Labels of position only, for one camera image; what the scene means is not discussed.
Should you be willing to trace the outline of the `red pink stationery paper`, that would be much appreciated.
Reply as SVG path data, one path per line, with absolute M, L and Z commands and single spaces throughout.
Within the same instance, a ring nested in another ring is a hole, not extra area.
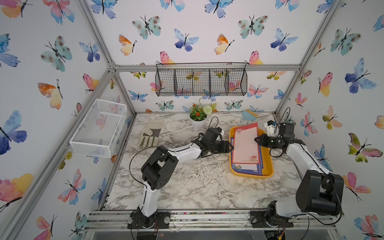
M 232 162 L 233 164 L 257 165 L 260 163 L 258 123 L 231 128 L 233 132 Z

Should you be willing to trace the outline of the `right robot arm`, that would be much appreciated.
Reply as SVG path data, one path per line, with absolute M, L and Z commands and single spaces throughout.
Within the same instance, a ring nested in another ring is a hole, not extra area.
M 305 143 L 299 139 L 271 137 L 262 134 L 255 142 L 270 150 L 281 150 L 294 162 L 301 176 L 296 196 L 283 201 L 272 201 L 267 207 L 265 222 L 271 226 L 287 224 L 294 217 L 311 216 L 318 222 L 317 216 L 334 216 L 340 221 L 344 180 L 333 174 L 309 153 Z

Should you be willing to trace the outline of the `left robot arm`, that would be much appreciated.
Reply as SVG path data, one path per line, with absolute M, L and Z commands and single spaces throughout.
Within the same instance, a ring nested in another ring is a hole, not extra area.
M 134 179 L 144 186 L 144 193 L 143 201 L 130 215 L 128 228 L 148 229 L 158 226 L 158 200 L 161 189 L 170 181 L 176 166 L 212 155 L 231 153 L 234 146 L 223 139 L 223 134 L 221 128 L 208 128 L 188 145 L 173 149 L 156 147 L 141 168 L 142 180 Z

